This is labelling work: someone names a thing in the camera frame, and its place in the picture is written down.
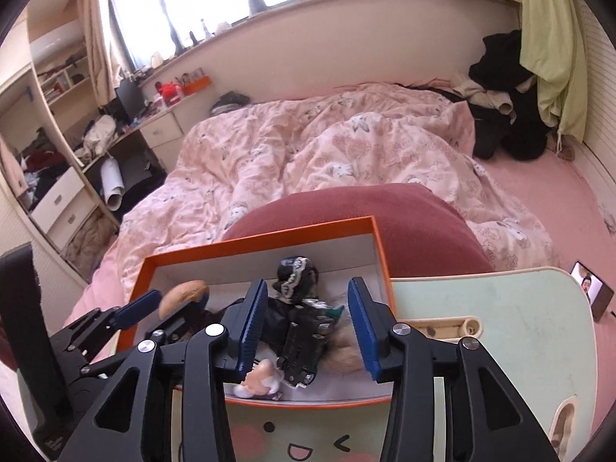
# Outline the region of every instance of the black monitor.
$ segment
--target black monitor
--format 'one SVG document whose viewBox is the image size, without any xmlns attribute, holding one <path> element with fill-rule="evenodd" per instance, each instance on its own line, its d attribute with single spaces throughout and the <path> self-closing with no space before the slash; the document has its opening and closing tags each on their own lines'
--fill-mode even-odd
<svg viewBox="0 0 616 462">
<path fill-rule="evenodd" d="M 146 99 L 137 82 L 122 80 L 119 87 L 115 90 L 131 121 L 144 112 L 146 109 Z"/>
</svg>

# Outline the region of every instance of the pink duvet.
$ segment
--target pink duvet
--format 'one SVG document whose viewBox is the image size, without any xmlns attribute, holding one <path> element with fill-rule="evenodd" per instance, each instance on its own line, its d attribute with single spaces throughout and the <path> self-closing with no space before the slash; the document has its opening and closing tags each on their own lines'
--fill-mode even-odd
<svg viewBox="0 0 616 462">
<path fill-rule="evenodd" d="M 71 319 L 126 303 L 147 256 L 219 241 L 250 210 L 335 186 L 421 183 L 464 217 L 496 270 L 554 265 L 537 217 L 470 158 L 473 145 L 466 103 L 387 84 L 207 119 L 165 184 L 124 217 Z"/>
</svg>

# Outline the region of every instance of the smartphone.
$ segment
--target smartphone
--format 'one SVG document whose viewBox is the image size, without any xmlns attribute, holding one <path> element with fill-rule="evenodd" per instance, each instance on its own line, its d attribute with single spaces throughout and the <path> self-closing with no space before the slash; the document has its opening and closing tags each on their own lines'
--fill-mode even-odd
<svg viewBox="0 0 616 462">
<path fill-rule="evenodd" d="M 612 300 L 614 290 L 579 260 L 575 263 L 571 275 L 580 283 L 582 291 L 586 294 L 593 319 L 599 321 Z"/>
</svg>

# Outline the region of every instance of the silver screw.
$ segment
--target silver screw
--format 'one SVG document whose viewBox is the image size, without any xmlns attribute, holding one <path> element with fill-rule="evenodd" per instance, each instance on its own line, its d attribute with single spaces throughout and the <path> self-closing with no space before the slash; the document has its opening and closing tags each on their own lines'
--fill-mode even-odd
<svg viewBox="0 0 616 462">
<path fill-rule="evenodd" d="M 474 351 L 479 348 L 479 341 L 475 337 L 464 337 L 462 339 L 462 345 L 467 349 Z"/>
<path fill-rule="evenodd" d="M 392 330 L 396 335 L 408 335 L 411 333 L 411 327 L 406 323 L 396 323 Z"/>
<path fill-rule="evenodd" d="M 154 341 L 150 341 L 150 339 L 146 341 L 141 341 L 137 345 L 137 349 L 140 352 L 150 352 L 155 347 L 156 347 L 156 344 L 154 343 Z"/>
<path fill-rule="evenodd" d="M 224 331 L 225 331 L 225 327 L 222 326 L 220 323 L 214 323 L 213 325 L 209 325 L 205 329 L 205 333 L 208 334 L 210 337 L 216 337 L 220 335 L 221 333 L 223 333 Z"/>
</svg>

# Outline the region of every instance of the windowsill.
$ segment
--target windowsill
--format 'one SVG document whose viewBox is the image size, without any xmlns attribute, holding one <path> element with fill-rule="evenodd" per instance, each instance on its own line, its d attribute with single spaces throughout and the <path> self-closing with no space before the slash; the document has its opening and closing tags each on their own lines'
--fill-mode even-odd
<svg viewBox="0 0 616 462">
<path fill-rule="evenodd" d="M 297 10 L 298 8 L 309 7 L 311 5 L 321 4 L 324 2 L 330 2 L 330 1 L 333 1 L 333 0 L 296 0 L 291 3 L 281 3 L 278 7 L 275 7 L 270 10 L 261 12 L 257 15 L 251 16 L 247 18 L 245 21 L 240 22 L 239 24 L 235 24 L 235 26 L 233 26 L 231 29 L 228 29 L 220 33 L 217 36 L 213 36 L 210 39 L 204 42 L 201 42 L 198 45 L 195 45 L 194 47 L 188 49 L 186 52 L 184 52 L 180 56 L 173 58 L 172 60 L 170 60 L 169 62 L 167 62 L 166 64 L 160 67 L 157 67 L 151 76 L 149 76 L 148 78 L 146 78 L 144 81 L 141 82 L 140 87 L 143 88 L 151 84 L 153 81 L 156 80 L 156 78 L 162 75 L 162 73 L 164 73 L 166 70 L 168 70 L 172 66 L 179 64 L 179 62 L 182 59 L 189 57 L 195 52 L 199 52 L 199 51 L 207 49 L 207 47 L 210 46 L 212 43 L 218 42 L 220 40 L 224 40 L 226 39 L 226 37 L 235 35 L 238 29 L 244 29 L 248 26 L 255 25 L 255 23 L 262 22 L 264 19 L 274 18 L 283 13 L 292 12 L 294 10 Z M 517 3 L 512 2 L 510 0 L 491 0 L 491 1 L 497 1 L 504 5 L 510 5 L 510 6 L 515 6 L 515 7 L 517 6 Z"/>
</svg>

